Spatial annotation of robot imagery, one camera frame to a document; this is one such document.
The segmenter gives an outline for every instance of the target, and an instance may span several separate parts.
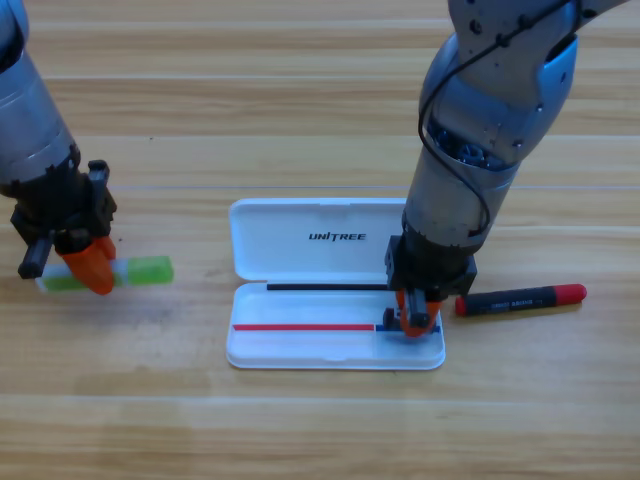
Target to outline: wooden table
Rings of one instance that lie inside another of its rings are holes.
[[[477,256],[475,291],[580,281],[582,308],[449,303],[437,371],[308,373],[225,359],[228,207],[405,195],[446,2],[27,0],[85,162],[112,168],[120,255],[170,254],[176,281],[43,296],[1,202],[0,478],[640,478],[639,3],[584,32]]]

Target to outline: silver arm casing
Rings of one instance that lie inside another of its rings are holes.
[[[28,182],[69,158],[74,144],[26,51],[28,22],[21,1],[0,0],[0,185]]]
[[[556,0],[449,0],[455,27],[426,76],[420,106],[452,69]],[[532,29],[454,76],[427,113],[427,140],[482,193],[494,220],[522,160],[538,145],[569,94],[578,39],[573,33],[625,0],[569,2]],[[443,148],[454,138],[463,152]],[[432,244],[473,252],[489,234],[477,197],[423,149],[405,208],[408,225]]]
[[[621,3],[625,0],[449,0],[455,34],[431,64],[420,112],[450,72],[489,47],[500,47],[451,77],[427,106],[421,128],[429,149],[423,148],[418,160],[403,234],[389,241],[388,288],[409,295],[421,290],[432,302],[468,293],[477,273],[473,255],[522,161],[569,95],[577,30]],[[524,30],[511,38],[519,29]],[[481,228],[486,217],[479,198],[443,164],[485,200],[491,220],[486,228]]]

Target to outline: red cap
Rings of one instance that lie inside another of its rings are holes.
[[[464,297],[456,298],[456,315],[464,317],[467,314],[467,304],[464,303]]]
[[[572,285],[556,285],[556,305],[573,305],[587,298],[587,289],[584,285],[575,283]]]

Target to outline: marker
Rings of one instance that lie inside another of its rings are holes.
[[[559,307],[582,302],[587,289],[579,283],[524,288],[502,292],[476,293],[456,298],[456,314],[461,317],[489,313],[516,312],[535,308]]]
[[[120,258],[110,264],[115,287],[163,285],[173,281],[169,257]],[[49,293],[87,290],[66,264],[47,265],[36,283],[41,291]]]

